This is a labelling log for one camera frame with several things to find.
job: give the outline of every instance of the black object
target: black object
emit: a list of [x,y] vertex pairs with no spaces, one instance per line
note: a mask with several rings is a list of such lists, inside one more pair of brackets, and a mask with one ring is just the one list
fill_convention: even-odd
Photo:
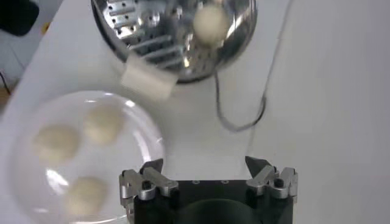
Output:
[[29,0],[0,0],[0,29],[16,36],[27,34],[39,14]]
[[178,181],[171,198],[134,199],[136,224],[291,224],[293,199],[256,197],[245,180]]
[[270,165],[265,159],[256,159],[250,156],[245,156],[245,163],[252,178],[254,178],[265,166]]
[[151,167],[161,173],[161,170],[163,169],[163,165],[164,165],[164,159],[156,159],[153,161],[146,162],[142,165],[142,168],[140,169],[140,174],[143,174],[144,169],[147,167]]

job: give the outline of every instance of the black cable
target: black cable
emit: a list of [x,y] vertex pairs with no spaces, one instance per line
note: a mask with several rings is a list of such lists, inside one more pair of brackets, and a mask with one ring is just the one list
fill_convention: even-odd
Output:
[[265,93],[261,96],[261,102],[260,102],[260,110],[259,113],[252,122],[249,122],[248,124],[242,125],[242,126],[237,126],[233,123],[231,123],[222,113],[221,110],[221,101],[220,101],[220,93],[219,93],[219,79],[218,79],[218,73],[215,72],[214,74],[215,78],[215,95],[216,95],[216,107],[217,107],[217,115],[219,120],[221,121],[222,125],[228,129],[229,131],[232,132],[240,132],[247,130],[248,128],[251,128],[255,126],[263,117],[264,111],[266,109],[266,96]]
[[4,84],[5,90],[7,91],[8,95],[11,95],[10,88],[8,88],[7,82],[5,81],[5,78],[1,72],[0,72],[0,76],[1,76],[2,83]]

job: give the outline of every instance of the steamed bun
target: steamed bun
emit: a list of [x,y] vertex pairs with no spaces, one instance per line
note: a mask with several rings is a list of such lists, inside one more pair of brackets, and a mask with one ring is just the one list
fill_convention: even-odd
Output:
[[59,165],[73,158],[79,144],[78,132],[67,125],[44,127],[33,140],[39,159],[50,165]]
[[80,177],[65,195],[65,209],[69,215],[97,214],[107,196],[106,184],[95,177]]
[[123,123],[124,115],[120,107],[100,105],[89,111],[84,119],[83,130],[93,142],[107,145],[116,140]]
[[209,4],[196,12],[193,27],[200,42],[212,46],[226,38],[229,18],[222,6]]

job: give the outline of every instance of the screw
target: screw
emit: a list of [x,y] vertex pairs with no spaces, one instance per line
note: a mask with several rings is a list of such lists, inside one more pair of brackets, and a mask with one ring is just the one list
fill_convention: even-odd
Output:
[[285,185],[285,182],[280,179],[280,178],[276,178],[274,180],[274,186],[277,187],[277,188],[282,188],[283,186]]
[[152,183],[149,180],[142,182],[142,190],[149,190],[152,188]]

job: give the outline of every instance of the white table surface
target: white table surface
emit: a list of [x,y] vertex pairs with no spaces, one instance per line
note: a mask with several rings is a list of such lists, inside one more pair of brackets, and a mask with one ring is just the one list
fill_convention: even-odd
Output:
[[[240,134],[219,125],[211,79],[177,88],[161,104],[120,87],[89,3],[64,1],[2,117],[0,156],[39,104],[79,90],[111,91],[141,104],[159,124],[170,177],[247,178],[244,166],[230,164],[248,153],[298,170],[297,223],[388,223],[390,1],[292,1],[266,113],[255,131]],[[230,119],[244,122],[257,112],[257,97],[245,96],[262,91],[263,77],[222,82]],[[14,204],[0,205],[2,223],[29,223]]]

